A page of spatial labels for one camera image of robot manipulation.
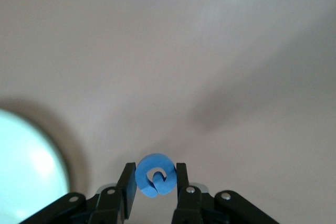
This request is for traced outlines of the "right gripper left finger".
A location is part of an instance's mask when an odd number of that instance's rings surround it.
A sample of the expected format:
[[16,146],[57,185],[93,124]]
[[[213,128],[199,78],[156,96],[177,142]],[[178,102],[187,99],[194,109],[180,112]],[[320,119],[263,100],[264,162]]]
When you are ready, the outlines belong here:
[[115,185],[105,185],[90,199],[68,193],[22,223],[124,223],[136,194],[135,163],[127,163]]

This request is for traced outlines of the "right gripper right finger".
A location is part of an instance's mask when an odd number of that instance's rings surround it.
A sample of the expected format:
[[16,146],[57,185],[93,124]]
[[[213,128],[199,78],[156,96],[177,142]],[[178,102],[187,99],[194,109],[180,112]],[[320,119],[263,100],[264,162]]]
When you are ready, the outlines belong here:
[[257,206],[232,190],[214,197],[191,185],[185,163],[176,165],[177,207],[172,223],[277,223]]

